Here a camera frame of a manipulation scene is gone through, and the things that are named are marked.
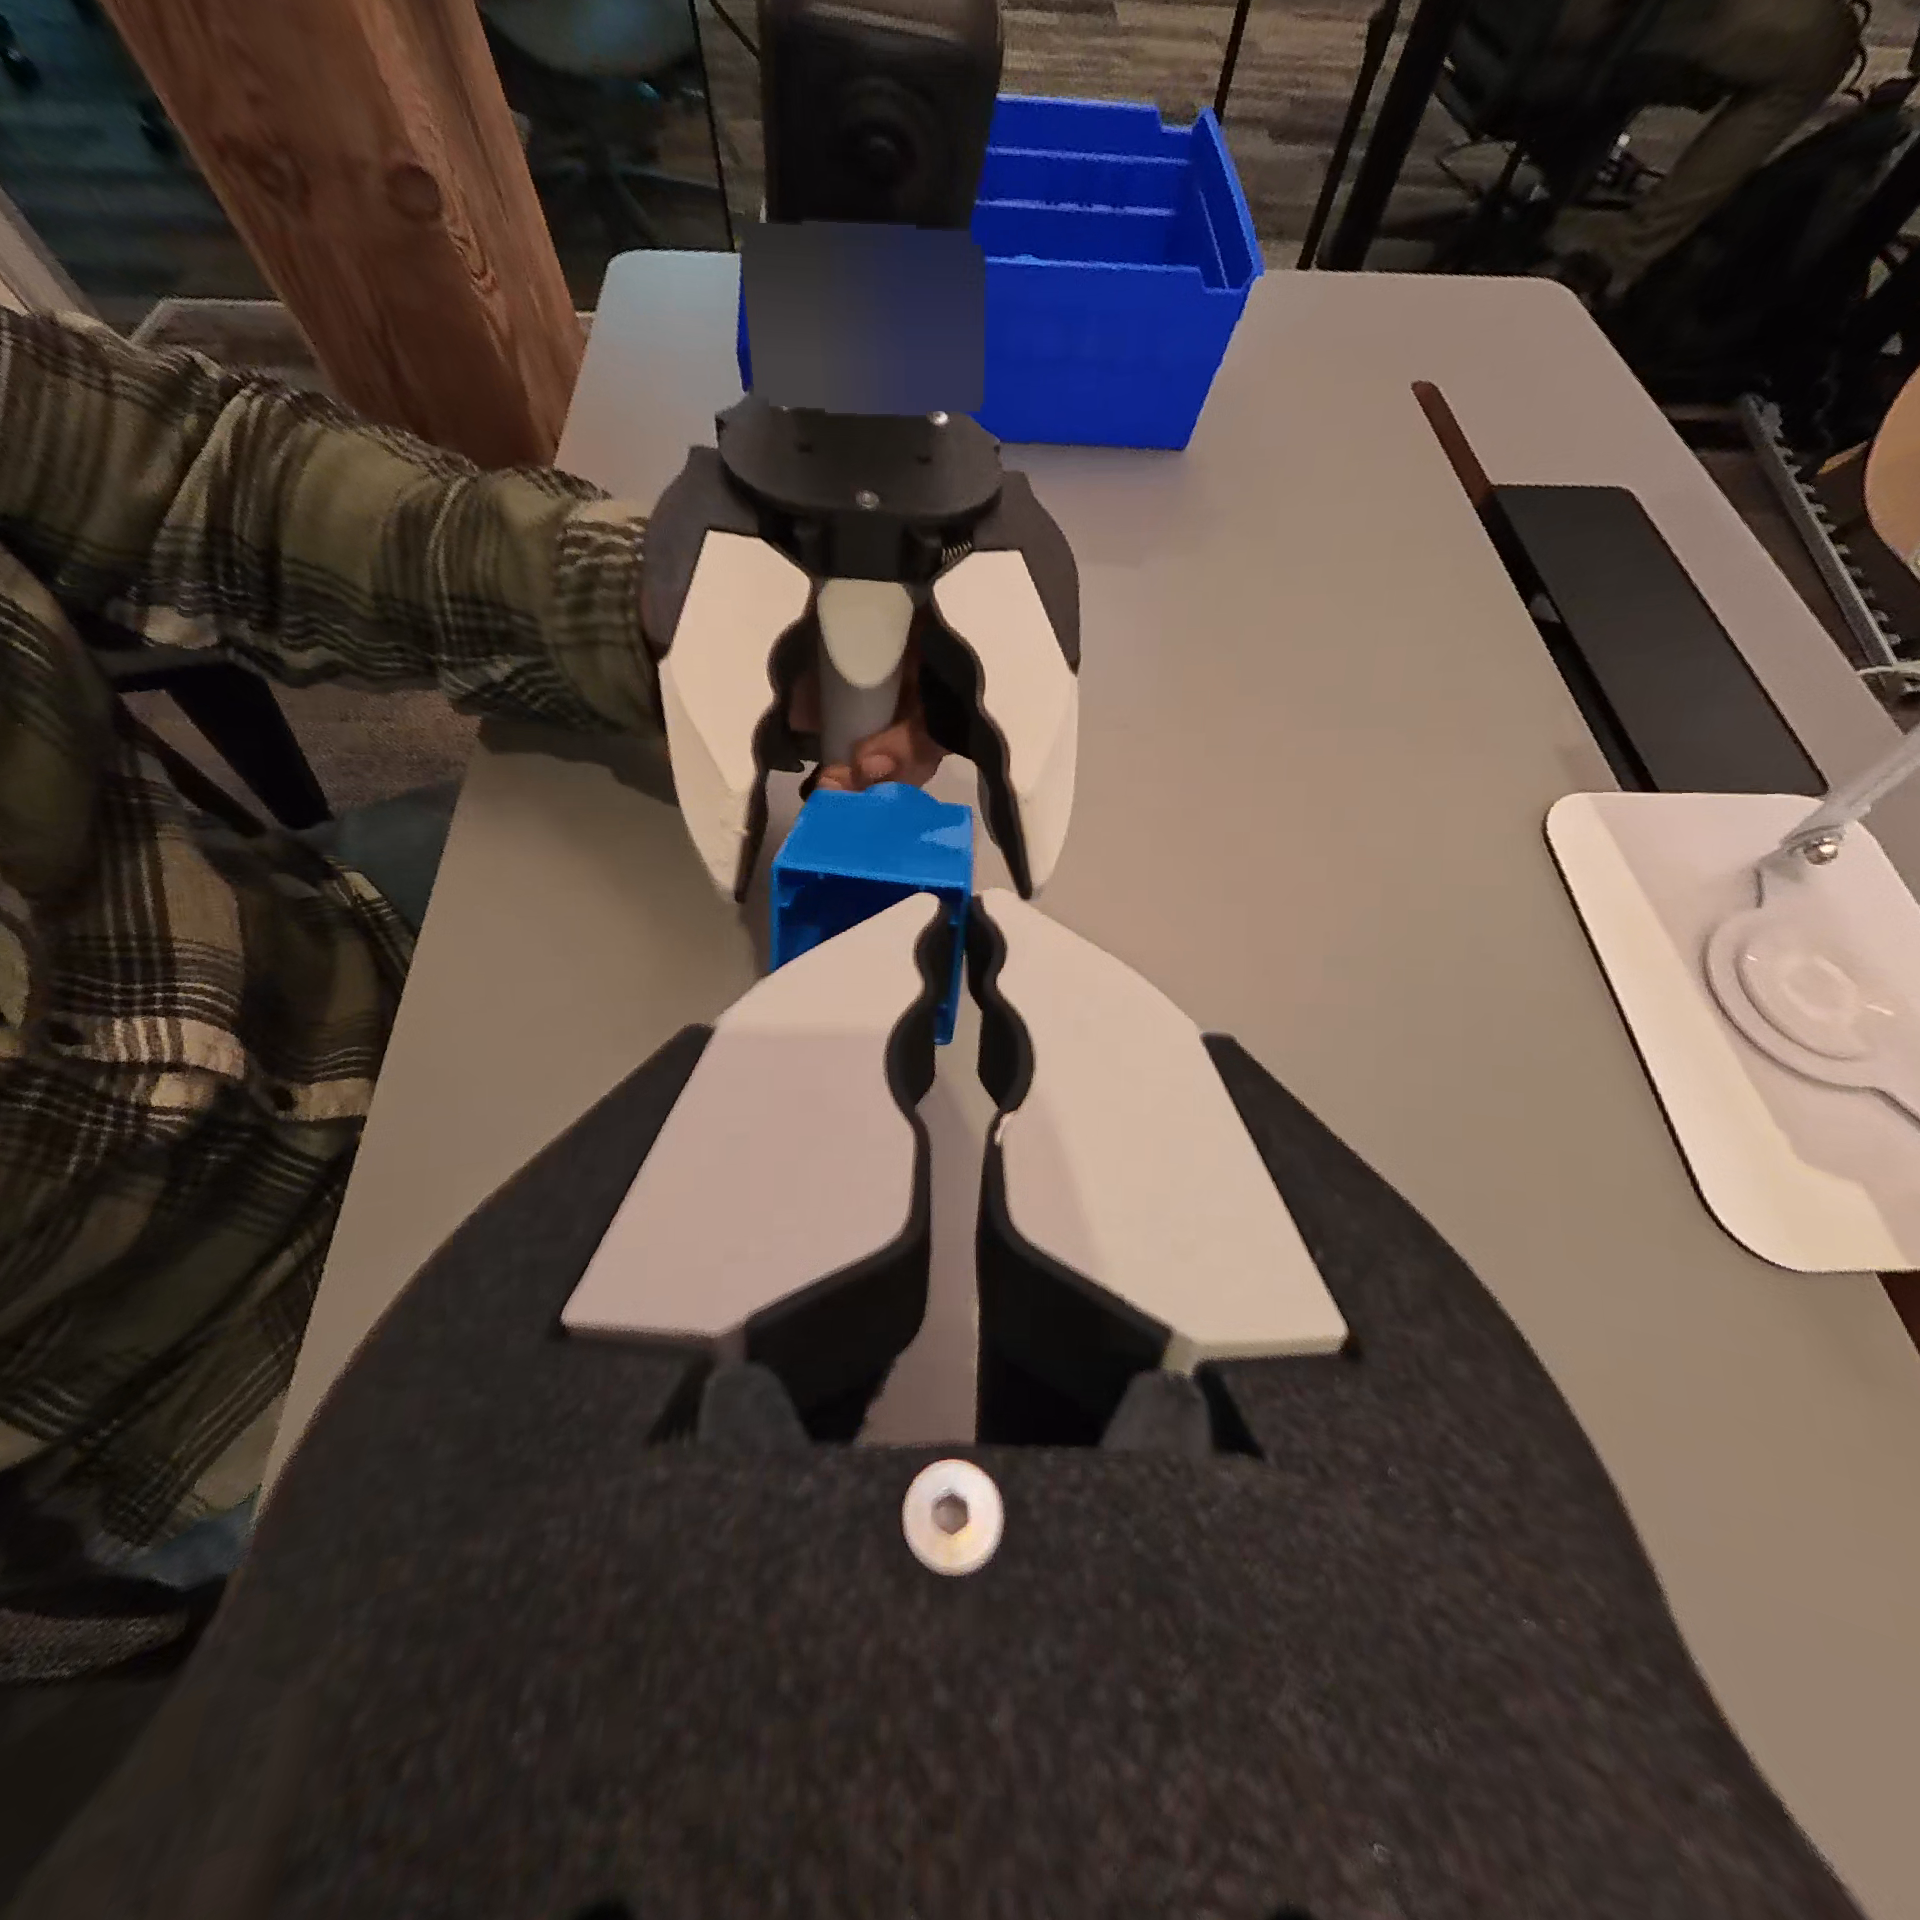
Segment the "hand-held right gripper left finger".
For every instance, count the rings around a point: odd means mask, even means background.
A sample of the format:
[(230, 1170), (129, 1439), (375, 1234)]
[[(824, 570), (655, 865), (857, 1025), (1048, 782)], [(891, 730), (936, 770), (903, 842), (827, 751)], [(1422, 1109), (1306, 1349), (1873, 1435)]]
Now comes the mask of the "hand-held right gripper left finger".
[(912, 893), (758, 976), (564, 1301), (576, 1338), (749, 1362), (812, 1439), (852, 1441), (928, 1298), (938, 1007), (954, 937)]

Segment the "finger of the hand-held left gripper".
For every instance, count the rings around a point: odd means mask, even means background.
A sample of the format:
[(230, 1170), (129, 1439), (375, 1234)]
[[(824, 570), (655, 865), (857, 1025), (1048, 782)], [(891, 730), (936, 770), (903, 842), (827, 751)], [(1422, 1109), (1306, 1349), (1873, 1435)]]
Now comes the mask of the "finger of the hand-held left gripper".
[(765, 730), (784, 715), (775, 655), (806, 616), (812, 574), (788, 554), (749, 535), (703, 535), (655, 690), (680, 816), (723, 900), (753, 875)]
[(1036, 900), (1070, 827), (1079, 680), (1028, 554), (954, 560), (926, 591), (918, 651), (926, 725), (971, 763), (987, 838)]

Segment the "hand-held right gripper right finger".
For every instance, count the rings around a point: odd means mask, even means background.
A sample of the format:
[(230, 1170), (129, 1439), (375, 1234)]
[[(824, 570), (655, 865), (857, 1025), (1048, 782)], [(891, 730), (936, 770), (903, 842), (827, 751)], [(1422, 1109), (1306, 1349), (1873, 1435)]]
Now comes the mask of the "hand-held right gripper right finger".
[(1204, 1435), (1236, 1362), (1323, 1362), (1346, 1318), (1257, 1140), (1281, 1084), (1140, 970), (1008, 887), (971, 904), (975, 1439), (1096, 1447), (1134, 1377), (1198, 1391)]

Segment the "blue toy block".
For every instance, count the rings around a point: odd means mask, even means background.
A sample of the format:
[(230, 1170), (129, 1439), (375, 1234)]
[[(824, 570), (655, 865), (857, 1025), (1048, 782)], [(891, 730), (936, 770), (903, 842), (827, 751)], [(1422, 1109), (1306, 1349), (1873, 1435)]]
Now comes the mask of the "blue toy block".
[(830, 933), (909, 895), (936, 895), (946, 924), (946, 976), (936, 1041), (959, 1018), (966, 933), (971, 908), (971, 806), (922, 784), (814, 789), (769, 870), (769, 964), (784, 970)]

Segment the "blue plastic bin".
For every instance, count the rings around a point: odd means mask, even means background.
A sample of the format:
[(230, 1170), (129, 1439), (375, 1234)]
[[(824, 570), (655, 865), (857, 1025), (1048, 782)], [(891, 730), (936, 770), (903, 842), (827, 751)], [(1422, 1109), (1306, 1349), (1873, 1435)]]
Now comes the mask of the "blue plastic bin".
[(740, 383), (971, 415), (1008, 442), (1185, 447), (1261, 274), (1211, 112), (899, 80), (765, 90)]

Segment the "person's left hand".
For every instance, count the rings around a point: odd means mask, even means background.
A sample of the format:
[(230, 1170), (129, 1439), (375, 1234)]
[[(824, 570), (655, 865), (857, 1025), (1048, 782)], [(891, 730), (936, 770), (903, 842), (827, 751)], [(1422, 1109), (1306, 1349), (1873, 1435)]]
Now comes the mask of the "person's left hand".
[(943, 767), (943, 745), (926, 730), (922, 714), (903, 714), (879, 733), (864, 733), (849, 745), (849, 758), (820, 763), (801, 782), (801, 797), (830, 794), (864, 794), (876, 784), (926, 784)]

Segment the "white document stand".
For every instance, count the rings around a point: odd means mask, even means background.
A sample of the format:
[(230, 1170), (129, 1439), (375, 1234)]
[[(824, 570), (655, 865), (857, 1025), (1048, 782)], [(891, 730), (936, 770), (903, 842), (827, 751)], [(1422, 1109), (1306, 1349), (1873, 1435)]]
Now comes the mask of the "white document stand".
[(1552, 865), (1681, 1160), (1762, 1262), (1920, 1268), (1920, 904), (1866, 816), (1916, 733), (1820, 804), (1567, 794)]

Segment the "wooden pillar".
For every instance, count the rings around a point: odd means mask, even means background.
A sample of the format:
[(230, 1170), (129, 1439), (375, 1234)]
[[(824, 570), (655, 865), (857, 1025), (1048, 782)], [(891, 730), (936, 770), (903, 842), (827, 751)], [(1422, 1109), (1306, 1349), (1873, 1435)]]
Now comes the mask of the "wooden pillar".
[(478, 465), (551, 465), (586, 328), (470, 0), (109, 0), (318, 373)]

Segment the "black tripod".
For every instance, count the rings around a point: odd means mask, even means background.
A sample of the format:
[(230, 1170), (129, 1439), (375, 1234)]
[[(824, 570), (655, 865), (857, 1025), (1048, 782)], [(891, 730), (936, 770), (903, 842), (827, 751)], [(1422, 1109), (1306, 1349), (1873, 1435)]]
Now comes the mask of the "black tripod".
[(1394, 190), (1436, 74), (1426, 38), (1450, 23), (1454, 2), (1417, 0), (1229, 2), (1209, 105), (1273, 269), (1335, 264), (1373, 156)]

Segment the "grey metal rail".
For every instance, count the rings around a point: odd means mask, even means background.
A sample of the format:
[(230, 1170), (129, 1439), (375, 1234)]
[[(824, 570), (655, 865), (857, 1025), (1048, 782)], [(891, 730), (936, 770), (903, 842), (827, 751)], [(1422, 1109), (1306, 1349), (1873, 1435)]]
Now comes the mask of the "grey metal rail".
[(1740, 393), (1730, 411), (1748, 454), (1757, 458), (1768, 491), (1785, 506), (1803, 560), (1811, 561), (1827, 596), (1843, 619), (1843, 630), (1855, 651), (1855, 680), (1891, 694), (1892, 704), (1916, 709), (1920, 690), (1916, 639), (1904, 639), (1883, 601), (1873, 596), (1873, 586), (1866, 581), (1859, 561), (1843, 543), (1839, 518), (1820, 504), (1819, 476), (1802, 465), (1802, 458), (1785, 437), (1778, 407), (1768, 402), (1762, 393)]

